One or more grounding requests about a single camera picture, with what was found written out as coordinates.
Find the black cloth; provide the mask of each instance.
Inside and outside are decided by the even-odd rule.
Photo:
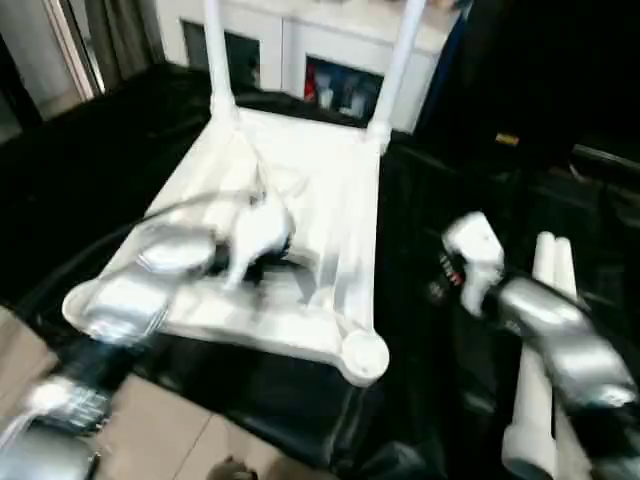
[[[52,268],[143,215],[206,124],[208,77],[154,67],[109,95],[0,148],[0,298],[15,306]],[[237,92],[251,108],[344,122],[283,94]],[[159,335],[137,372],[342,479],[506,476],[520,345],[457,306],[436,306],[442,231],[483,210],[507,253],[530,270],[538,232],[573,242],[578,288],[640,374],[633,291],[640,266],[634,199],[563,172],[466,162],[454,168],[392,141],[381,163],[375,324],[391,351],[382,379],[350,386],[333,367]],[[59,279],[23,320],[54,350],[78,333],[60,315],[66,291],[94,276],[116,239]]]

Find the white pvc pipe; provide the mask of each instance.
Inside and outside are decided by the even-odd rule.
[[[533,276],[554,284],[556,241],[549,232],[538,235]],[[553,408],[551,385],[540,356],[523,347],[513,408],[513,421],[505,430],[502,464],[518,478],[554,479],[557,473],[556,442],[551,435]]]
[[[577,299],[578,291],[573,269],[571,242],[566,238],[556,241],[555,286],[567,296]],[[591,478],[591,462],[580,447],[569,420],[561,408],[556,408],[556,443],[562,452],[562,462],[558,465],[559,478],[588,480]]]
[[[220,15],[220,1],[204,0],[204,12],[207,59],[211,78],[211,113],[214,114],[214,107],[230,112],[235,107],[235,100],[229,80],[229,62]]]
[[[391,54],[391,65],[382,81],[373,118],[369,122],[368,135],[380,140],[383,150],[391,136],[391,113],[395,105],[402,78],[409,63],[413,44],[422,20],[426,0],[407,0],[398,38]]]

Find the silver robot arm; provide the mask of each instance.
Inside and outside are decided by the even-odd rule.
[[[448,288],[473,316],[513,332],[540,354],[599,477],[640,478],[638,389],[585,309],[529,276],[506,274],[500,242],[481,213],[458,220],[442,238]]]
[[[0,480],[86,480],[99,461],[91,436],[162,324],[177,288],[214,259],[209,231],[157,227],[124,268],[99,280],[83,314],[88,336],[59,354],[0,428]]]

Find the tiled floor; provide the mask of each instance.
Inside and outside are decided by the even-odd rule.
[[[54,360],[44,344],[0,311],[0,415]],[[98,441],[106,450],[100,480],[205,480],[211,467],[233,453],[261,480],[329,480],[287,459],[218,415],[138,377],[118,397],[118,408]]]

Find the curtain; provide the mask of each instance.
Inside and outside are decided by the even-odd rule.
[[[85,5],[105,90],[153,63],[138,0],[85,0]]]

